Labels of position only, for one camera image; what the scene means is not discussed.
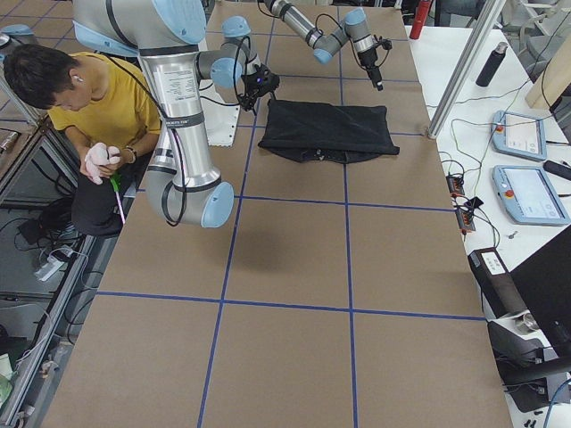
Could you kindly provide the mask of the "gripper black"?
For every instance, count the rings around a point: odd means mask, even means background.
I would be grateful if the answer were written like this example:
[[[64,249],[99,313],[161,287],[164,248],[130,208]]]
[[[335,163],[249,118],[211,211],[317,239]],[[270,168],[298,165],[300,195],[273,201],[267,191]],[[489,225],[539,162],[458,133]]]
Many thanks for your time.
[[[266,94],[275,96],[280,78],[265,64],[253,66],[253,73],[242,76],[244,92],[238,96],[238,102],[244,111],[253,111],[259,98]]]
[[[380,65],[377,64],[377,48],[381,47],[387,53],[393,48],[391,39],[383,37],[364,37],[356,41],[356,53],[362,69],[377,91],[384,89]]]

